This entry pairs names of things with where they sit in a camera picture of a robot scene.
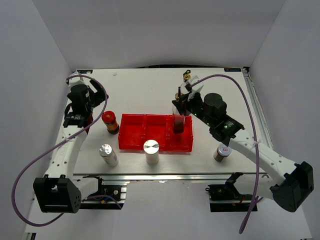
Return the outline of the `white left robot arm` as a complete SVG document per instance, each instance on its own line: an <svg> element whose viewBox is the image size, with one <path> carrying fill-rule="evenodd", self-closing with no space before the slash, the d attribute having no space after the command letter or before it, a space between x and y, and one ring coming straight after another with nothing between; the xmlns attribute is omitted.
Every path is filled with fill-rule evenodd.
<svg viewBox="0 0 320 240"><path fill-rule="evenodd" d="M70 103L64 111L62 145L56 150L43 177L33 182L39 207L43 213L77 213L82 201L92 196L99 200L106 187L96 177L74 180L74 169L90 124L95 122L93 109L107 101L103 88L94 80L92 90L84 83L76 84L67 94Z"/></svg>

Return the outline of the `red-lid sauce jar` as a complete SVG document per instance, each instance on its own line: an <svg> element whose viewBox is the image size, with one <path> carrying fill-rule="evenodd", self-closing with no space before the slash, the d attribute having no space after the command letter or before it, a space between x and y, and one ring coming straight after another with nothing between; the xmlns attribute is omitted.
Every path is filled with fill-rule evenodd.
<svg viewBox="0 0 320 240"><path fill-rule="evenodd" d="M116 115L113 111L105 111L102 114L101 119L110 134L115 135L119 132L120 126L117 123Z"/></svg>

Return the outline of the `glass bottle with dark sauce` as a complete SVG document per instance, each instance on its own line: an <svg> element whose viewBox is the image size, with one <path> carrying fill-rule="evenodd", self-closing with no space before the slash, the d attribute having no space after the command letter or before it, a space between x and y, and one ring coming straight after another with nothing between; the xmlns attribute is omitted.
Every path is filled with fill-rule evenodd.
<svg viewBox="0 0 320 240"><path fill-rule="evenodd" d="M180 100L180 93L177 91L175 94L174 100ZM174 134L182 134L184 132L185 128L185 118L186 116L180 115L175 108L175 106L172 106L172 130Z"/></svg>

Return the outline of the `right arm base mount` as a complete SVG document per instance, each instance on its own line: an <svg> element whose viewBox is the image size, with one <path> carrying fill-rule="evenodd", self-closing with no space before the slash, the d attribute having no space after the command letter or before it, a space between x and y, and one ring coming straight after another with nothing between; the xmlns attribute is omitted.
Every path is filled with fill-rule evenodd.
<svg viewBox="0 0 320 240"><path fill-rule="evenodd" d="M240 194L234 187L236 180L243 173L233 173L224 184L210 184L205 188L209 196L211 213L247 212L252 195Z"/></svg>

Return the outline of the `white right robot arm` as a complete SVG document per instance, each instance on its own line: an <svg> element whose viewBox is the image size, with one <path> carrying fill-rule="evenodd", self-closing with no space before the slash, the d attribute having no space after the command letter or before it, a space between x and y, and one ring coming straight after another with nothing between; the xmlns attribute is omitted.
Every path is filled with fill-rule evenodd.
<svg viewBox="0 0 320 240"><path fill-rule="evenodd" d="M314 190L312 166L305 161L296 163L255 141L241 123L227 115L227 104L221 95L208 93L202 98L198 92L177 93L172 104L180 115L194 115L209 127L215 140L242 154L269 176L256 180L235 172L226 180L222 197L236 200L242 195L257 195L274 200L293 213Z"/></svg>

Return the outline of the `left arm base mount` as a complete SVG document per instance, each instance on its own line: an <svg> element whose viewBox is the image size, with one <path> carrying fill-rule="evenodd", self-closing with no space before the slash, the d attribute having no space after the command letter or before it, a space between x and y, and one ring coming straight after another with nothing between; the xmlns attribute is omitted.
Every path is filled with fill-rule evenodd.
<svg viewBox="0 0 320 240"><path fill-rule="evenodd" d="M126 199L128 181L112 180L103 176L87 175L84 178L97 180L97 191L83 200L81 210L120 210Z"/></svg>

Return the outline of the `clear glass bottle gold spout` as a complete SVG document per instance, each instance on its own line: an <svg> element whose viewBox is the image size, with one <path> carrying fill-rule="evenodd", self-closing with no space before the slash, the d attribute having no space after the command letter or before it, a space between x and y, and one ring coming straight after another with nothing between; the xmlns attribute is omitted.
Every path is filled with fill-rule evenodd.
<svg viewBox="0 0 320 240"><path fill-rule="evenodd" d="M188 92L186 89L187 85L190 85L190 79L191 79L191 70L187 69L186 72L182 75L183 83L178 87L178 92L180 95L184 94L185 91Z"/></svg>

